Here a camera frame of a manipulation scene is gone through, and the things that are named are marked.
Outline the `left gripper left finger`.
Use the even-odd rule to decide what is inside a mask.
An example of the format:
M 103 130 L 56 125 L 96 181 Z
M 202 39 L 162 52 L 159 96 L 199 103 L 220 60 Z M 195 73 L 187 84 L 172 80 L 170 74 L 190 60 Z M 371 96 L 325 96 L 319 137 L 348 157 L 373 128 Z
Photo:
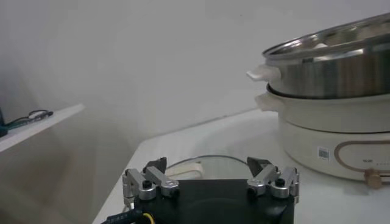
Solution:
M 153 200 L 159 191 L 163 197 L 177 198 L 180 185 L 165 175 L 167 159 L 162 157 L 149 161 L 142 171 L 126 169 L 122 175 L 122 191 L 124 203 L 138 198 L 143 201 Z

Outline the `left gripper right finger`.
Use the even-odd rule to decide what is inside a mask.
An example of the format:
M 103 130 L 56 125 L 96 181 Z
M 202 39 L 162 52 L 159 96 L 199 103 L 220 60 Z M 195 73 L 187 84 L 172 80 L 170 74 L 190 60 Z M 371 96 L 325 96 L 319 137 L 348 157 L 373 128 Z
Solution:
M 247 180 L 248 194 L 259 197 L 269 192 L 278 199 L 299 199 L 300 174 L 295 167 L 280 170 L 269 160 L 253 157 L 247 158 L 247 165 L 252 174 Z

